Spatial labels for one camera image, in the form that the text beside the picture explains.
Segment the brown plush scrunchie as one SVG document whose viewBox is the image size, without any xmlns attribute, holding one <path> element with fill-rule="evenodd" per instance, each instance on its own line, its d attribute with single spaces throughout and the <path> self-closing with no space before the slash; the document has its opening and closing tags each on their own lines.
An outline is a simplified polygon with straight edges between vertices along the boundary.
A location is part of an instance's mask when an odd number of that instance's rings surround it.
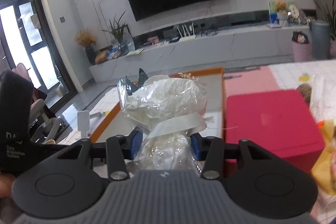
<svg viewBox="0 0 336 224">
<path fill-rule="evenodd" d="M 296 91 L 298 91 L 301 94 L 302 98 L 304 99 L 304 101 L 309 106 L 310 105 L 310 99 L 311 99 L 312 87 L 308 83 L 303 83 L 296 88 Z"/>
</svg>

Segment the grey trash can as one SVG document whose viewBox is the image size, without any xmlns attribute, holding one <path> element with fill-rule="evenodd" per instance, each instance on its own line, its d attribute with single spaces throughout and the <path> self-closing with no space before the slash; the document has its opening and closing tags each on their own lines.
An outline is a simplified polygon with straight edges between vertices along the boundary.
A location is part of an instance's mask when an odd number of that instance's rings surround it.
<svg viewBox="0 0 336 224">
<path fill-rule="evenodd" d="M 330 25 L 323 20 L 310 23 L 311 54 L 316 60 L 327 60 L 330 57 Z"/>
</svg>

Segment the red Wonderlab box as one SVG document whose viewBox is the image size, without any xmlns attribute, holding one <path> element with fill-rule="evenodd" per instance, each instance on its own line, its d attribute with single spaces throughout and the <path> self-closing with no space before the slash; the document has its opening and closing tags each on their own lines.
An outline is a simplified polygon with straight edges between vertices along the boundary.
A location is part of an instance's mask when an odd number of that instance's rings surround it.
<svg viewBox="0 0 336 224">
<path fill-rule="evenodd" d="M 293 89 L 228 97 L 226 126 L 226 142 L 249 139 L 306 173 L 325 148 L 309 107 Z"/>
</svg>

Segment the pink paper mat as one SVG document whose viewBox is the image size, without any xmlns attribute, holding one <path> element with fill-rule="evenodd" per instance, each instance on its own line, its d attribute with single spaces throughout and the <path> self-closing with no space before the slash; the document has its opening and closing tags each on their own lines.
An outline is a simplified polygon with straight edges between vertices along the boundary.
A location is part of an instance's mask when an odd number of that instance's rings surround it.
<svg viewBox="0 0 336 224">
<path fill-rule="evenodd" d="M 251 67 L 243 71 L 224 73 L 224 86 L 226 97 L 271 92 L 280 89 L 268 66 Z"/>
</svg>

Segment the pink waste bin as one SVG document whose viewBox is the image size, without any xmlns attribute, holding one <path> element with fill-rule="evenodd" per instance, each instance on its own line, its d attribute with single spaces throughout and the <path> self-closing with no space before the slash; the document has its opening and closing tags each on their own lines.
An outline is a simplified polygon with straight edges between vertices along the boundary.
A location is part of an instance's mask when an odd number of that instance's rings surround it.
<svg viewBox="0 0 336 224">
<path fill-rule="evenodd" d="M 293 58 L 296 63 L 309 61 L 311 54 L 310 43 L 291 42 L 293 47 Z"/>
</svg>

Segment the tall leafy floor plant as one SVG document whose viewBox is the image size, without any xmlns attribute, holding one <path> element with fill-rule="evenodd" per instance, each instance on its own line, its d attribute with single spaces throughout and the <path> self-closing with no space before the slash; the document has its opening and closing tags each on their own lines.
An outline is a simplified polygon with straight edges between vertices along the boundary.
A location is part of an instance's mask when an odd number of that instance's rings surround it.
<svg viewBox="0 0 336 224">
<path fill-rule="evenodd" d="M 330 38 L 331 41 L 335 41 L 335 21 L 336 21 L 336 12 L 335 12 L 335 0 L 331 1 L 331 5 L 327 3 L 323 4 L 320 0 L 312 0 L 316 6 L 316 11 L 320 12 L 320 16 L 316 14 L 314 20 L 322 20 L 327 22 L 330 27 Z"/>
</svg>

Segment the white phone stand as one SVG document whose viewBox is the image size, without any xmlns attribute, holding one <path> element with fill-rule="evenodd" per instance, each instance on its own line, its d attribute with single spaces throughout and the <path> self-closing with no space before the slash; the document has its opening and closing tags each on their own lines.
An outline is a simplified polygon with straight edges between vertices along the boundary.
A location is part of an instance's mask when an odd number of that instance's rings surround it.
<svg viewBox="0 0 336 224">
<path fill-rule="evenodd" d="M 89 111 L 79 111 L 77 113 L 77 129 L 80 132 L 80 137 L 86 139 L 90 131 L 90 114 Z"/>
</svg>

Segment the checkered lemon tablecloth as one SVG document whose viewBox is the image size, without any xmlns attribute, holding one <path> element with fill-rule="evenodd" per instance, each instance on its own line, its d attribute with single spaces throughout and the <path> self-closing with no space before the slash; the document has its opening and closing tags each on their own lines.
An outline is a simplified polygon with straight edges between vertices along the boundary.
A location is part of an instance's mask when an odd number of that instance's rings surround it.
<svg viewBox="0 0 336 224">
<path fill-rule="evenodd" d="M 295 89 L 307 83 L 314 75 L 326 77 L 335 84 L 335 61 L 312 61 L 306 63 L 285 63 L 268 65 L 280 89 Z M 224 73 L 238 72 L 247 68 L 226 69 Z M 223 98 L 226 99 L 225 86 Z M 87 110 L 91 113 L 110 112 L 118 102 L 117 88 L 110 83 L 92 84 L 82 93 L 74 96 L 59 111 L 67 123 L 58 138 L 61 144 L 71 144 L 80 137 L 77 131 L 77 112 Z"/>
</svg>

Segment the white plastic bag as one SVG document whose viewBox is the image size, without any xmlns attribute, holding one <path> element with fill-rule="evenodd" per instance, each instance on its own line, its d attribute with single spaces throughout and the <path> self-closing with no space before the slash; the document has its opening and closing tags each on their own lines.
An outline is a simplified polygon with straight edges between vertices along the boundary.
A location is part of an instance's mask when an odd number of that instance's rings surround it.
<svg viewBox="0 0 336 224">
<path fill-rule="evenodd" d="M 335 124 L 335 84 L 315 75 L 311 82 L 310 112 L 316 122 L 332 120 Z"/>
</svg>

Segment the white marble tv console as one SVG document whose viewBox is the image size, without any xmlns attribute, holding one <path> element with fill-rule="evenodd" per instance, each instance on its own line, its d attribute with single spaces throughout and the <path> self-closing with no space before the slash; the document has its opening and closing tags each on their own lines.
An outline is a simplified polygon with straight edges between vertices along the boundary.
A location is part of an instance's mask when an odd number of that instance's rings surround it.
<svg viewBox="0 0 336 224">
<path fill-rule="evenodd" d="M 147 75 L 192 71 L 211 66 L 242 68 L 293 61 L 293 32 L 310 34 L 307 26 L 268 28 L 254 26 L 219 31 L 214 36 L 147 47 L 140 53 L 90 67 L 97 83 L 127 77 L 136 79 L 139 69 Z"/>
</svg>

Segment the green potted plant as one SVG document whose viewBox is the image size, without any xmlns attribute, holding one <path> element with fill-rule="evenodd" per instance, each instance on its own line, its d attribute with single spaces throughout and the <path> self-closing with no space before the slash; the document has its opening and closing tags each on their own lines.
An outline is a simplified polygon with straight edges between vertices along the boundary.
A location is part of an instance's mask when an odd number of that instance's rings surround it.
<svg viewBox="0 0 336 224">
<path fill-rule="evenodd" d="M 127 46 L 123 42 L 123 36 L 127 26 L 126 23 L 121 23 L 121 19 L 125 13 L 126 11 L 124 11 L 118 19 L 114 16 L 114 19 L 109 21 L 109 28 L 107 30 L 102 30 L 102 32 L 109 33 L 113 36 L 112 46 L 116 46 L 122 55 L 124 55 L 127 50 Z"/>
</svg>

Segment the vase with yellow flowers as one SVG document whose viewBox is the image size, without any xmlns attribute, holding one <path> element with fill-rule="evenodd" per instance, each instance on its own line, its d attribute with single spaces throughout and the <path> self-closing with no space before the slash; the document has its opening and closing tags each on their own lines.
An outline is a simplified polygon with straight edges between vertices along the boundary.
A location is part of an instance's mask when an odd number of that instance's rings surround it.
<svg viewBox="0 0 336 224">
<path fill-rule="evenodd" d="M 89 63 L 95 65 L 96 53 L 92 44 L 96 44 L 96 42 L 91 33 L 88 30 L 79 31 L 75 36 L 75 42 L 84 48 Z"/>
</svg>

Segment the yellow snack bag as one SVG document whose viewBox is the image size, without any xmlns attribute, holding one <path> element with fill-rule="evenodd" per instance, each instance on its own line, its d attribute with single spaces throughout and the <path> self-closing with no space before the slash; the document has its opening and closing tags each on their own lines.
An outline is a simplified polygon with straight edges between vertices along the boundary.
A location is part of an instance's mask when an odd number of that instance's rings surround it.
<svg viewBox="0 0 336 224">
<path fill-rule="evenodd" d="M 311 170 L 315 182 L 329 195 L 335 196 L 335 124 L 332 119 L 319 122 L 325 148 Z"/>
</svg>

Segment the plastic white bouquet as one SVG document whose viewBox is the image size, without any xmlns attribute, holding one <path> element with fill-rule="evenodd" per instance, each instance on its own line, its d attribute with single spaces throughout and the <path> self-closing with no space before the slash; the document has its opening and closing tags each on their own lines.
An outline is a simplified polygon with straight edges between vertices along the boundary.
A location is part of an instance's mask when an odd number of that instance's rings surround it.
<svg viewBox="0 0 336 224">
<path fill-rule="evenodd" d="M 207 85 L 191 75 L 147 77 L 117 84 L 121 110 L 144 133 L 134 158 L 140 169 L 194 169 L 191 135 L 206 129 Z"/>
</svg>

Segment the small teddy bear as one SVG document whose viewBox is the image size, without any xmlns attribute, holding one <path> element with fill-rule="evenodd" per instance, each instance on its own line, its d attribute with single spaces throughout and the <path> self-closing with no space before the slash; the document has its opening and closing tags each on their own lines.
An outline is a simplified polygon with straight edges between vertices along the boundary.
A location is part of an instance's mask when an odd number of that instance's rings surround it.
<svg viewBox="0 0 336 224">
<path fill-rule="evenodd" d="M 277 15 L 287 15 L 287 4 L 286 1 L 278 0 L 275 2 Z"/>
</svg>

